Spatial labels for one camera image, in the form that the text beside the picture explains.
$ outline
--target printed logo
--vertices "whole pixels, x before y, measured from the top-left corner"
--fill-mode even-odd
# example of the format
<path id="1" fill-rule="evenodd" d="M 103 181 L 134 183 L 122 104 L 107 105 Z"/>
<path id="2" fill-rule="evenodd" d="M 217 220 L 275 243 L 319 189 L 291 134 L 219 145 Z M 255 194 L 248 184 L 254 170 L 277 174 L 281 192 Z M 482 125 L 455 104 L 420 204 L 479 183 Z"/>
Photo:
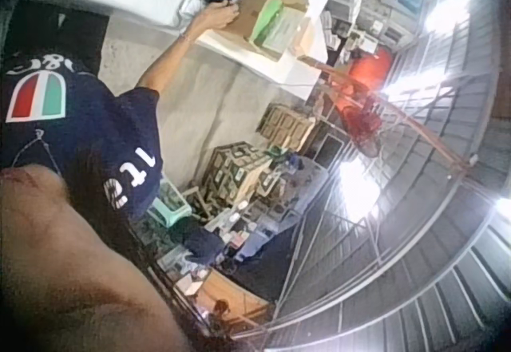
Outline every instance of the printed logo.
<path id="1" fill-rule="evenodd" d="M 64 77 L 39 70 L 23 77 L 14 88 L 6 122 L 43 121 L 65 117 Z"/>

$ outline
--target red fan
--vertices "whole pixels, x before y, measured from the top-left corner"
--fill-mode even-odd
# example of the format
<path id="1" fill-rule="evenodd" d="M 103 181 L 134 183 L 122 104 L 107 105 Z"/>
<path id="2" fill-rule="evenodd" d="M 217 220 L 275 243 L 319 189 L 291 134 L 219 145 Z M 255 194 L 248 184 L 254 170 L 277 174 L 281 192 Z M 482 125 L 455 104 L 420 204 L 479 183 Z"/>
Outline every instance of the red fan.
<path id="1" fill-rule="evenodd" d="M 344 129 L 362 154 L 377 157 L 382 147 L 378 138 L 382 120 L 374 112 L 374 98 L 367 86 L 313 58 L 300 59 L 327 75 L 324 91 L 334 102 Z"/>

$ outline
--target skin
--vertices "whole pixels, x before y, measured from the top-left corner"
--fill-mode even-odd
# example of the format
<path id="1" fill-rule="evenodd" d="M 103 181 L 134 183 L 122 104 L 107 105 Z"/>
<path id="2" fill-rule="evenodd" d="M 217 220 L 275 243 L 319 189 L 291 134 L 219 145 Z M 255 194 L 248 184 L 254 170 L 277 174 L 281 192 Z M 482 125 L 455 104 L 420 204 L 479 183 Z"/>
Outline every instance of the skin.
<path id="1" fill-rule="evenodd" d="M 193 42 L 237 14 L 228 2 L 207 7 L 137 86 L 163 92 Z M 43 350 L 189 350 L 163 299 L 73 209 L 57 174 L 3 170 L 0 203 L 4 303 Z"/>
<path id="2" fill-rule="evenodd" d="M 142 75 L 138 87 L 146 87 L 163 93 L 166 86 L 176 74 L 184 55 L 193 46 L 193 43 L 210 29 L 223 29 L 239 14 L 236 4 L 230 5 L 227 0 L 221 3 L 211 3 L 200 13 L 179 36 L 174 43 L 160 55 L 156 61 Z"/>

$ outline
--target blue object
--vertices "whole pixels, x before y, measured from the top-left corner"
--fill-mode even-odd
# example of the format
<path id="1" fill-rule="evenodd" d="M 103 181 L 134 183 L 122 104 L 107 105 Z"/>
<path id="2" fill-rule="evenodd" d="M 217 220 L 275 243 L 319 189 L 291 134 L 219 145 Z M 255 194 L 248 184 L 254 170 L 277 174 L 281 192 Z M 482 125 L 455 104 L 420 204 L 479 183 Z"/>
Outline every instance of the blue object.
<path id="1" fill-rule="evenodd" d="M 92 153 L 105 174 L 99 193 L 131 220 L 144 215 L 163 165 L 156 91 L 135 88 L 115 97 L 58 51 L 6 60 L 0 81 L 0 168 L 40 164 L 73 185 L 75 162 Z"/>

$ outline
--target paper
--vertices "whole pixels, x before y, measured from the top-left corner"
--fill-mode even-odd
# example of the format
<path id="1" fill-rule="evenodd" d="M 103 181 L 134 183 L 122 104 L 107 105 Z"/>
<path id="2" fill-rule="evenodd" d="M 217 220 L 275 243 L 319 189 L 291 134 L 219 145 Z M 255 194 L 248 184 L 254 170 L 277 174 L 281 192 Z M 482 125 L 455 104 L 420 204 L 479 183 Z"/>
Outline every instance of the paper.
<path id="1" fill-rule="evenodd" d="M 274 21 L 268 36 L 264 40 L 262 47 L 273 50 L 276 53 L 283 53 L 291 44 L 291 41 L 305 16 L 303 11 L 284 7 L 280 15 Z"/>

